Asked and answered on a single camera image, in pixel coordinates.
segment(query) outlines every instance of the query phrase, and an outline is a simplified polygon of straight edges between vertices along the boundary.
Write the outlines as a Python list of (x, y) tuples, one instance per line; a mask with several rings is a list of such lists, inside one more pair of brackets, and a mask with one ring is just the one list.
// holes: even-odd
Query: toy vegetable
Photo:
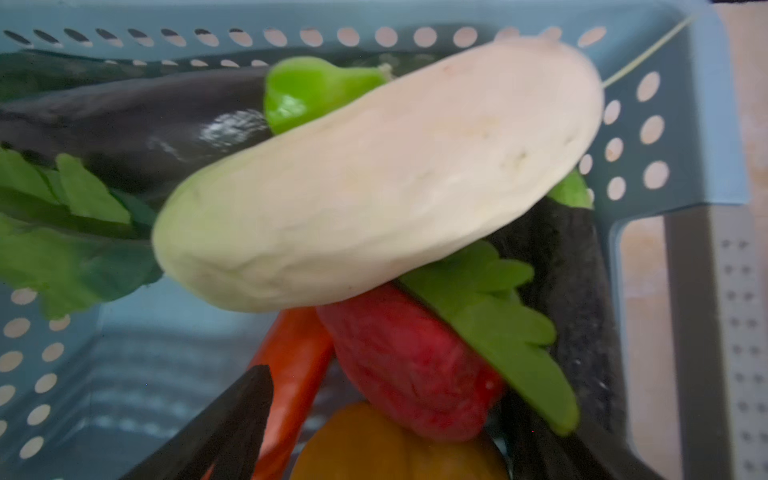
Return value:
[(306, 444), (290, 480), (508, 480), (493, 442), (433, 442), (367, 403), (338, 411)]

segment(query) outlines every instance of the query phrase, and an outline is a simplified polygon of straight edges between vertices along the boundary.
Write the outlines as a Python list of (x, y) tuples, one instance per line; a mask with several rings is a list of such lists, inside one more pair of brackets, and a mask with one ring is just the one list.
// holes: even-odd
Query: blue plastic basket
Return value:
[[(606, 78), (692, 14), (607, 89), (580, 168), (622, 325), (617, 239), (630, 220), (666, 215), (685, 478), (768, 478), (768, 336), (759, 279), (741, 268), (756, 252), (727, 41), (704, 0), (3, 0), (0, 52), (246, 67), (459, 51), (517, 29), (580, 45)], [(0, 299), (3, 480), (119, 477), (242, 373), (274, 318), (217, 310), (167, 279), (57, 323), (33, 292), (0, 288)], [(302, 441), (358, 398), (332, 369)]]

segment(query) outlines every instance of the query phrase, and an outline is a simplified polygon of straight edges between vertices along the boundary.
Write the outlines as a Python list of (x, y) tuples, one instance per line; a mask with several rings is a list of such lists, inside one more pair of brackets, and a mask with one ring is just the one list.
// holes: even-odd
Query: green pepper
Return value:
[(392, 78), (388, 65), (340, 68), (315, 57), (293, 57), (266, 76), (264, 115), (282, 134), (362, 97)]

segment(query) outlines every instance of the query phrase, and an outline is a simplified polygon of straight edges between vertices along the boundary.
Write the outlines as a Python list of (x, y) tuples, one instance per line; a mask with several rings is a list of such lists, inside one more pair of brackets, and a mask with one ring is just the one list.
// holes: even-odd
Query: daikon radish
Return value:
[(483, 238), (574, 168), (603, 112), (575, 48), (472, 48), (198, 171), (154, 228), (167, 274), (244, 312), (336, 302)]

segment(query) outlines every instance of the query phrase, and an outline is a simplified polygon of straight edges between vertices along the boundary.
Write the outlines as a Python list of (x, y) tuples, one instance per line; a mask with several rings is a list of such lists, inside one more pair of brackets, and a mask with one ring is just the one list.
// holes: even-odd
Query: floor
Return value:
[[(763, 247), (768, 288), (768, 3), (716, 5), (730, 36), (742, 140), (752, 184), (751, 209)], [(630, 224), (621, 241), (629, 340), (630, 429), (644, 460), (680, 480), (680, 436), (660, 217)], [(768, 290), (763, 291), (768, 299)]]

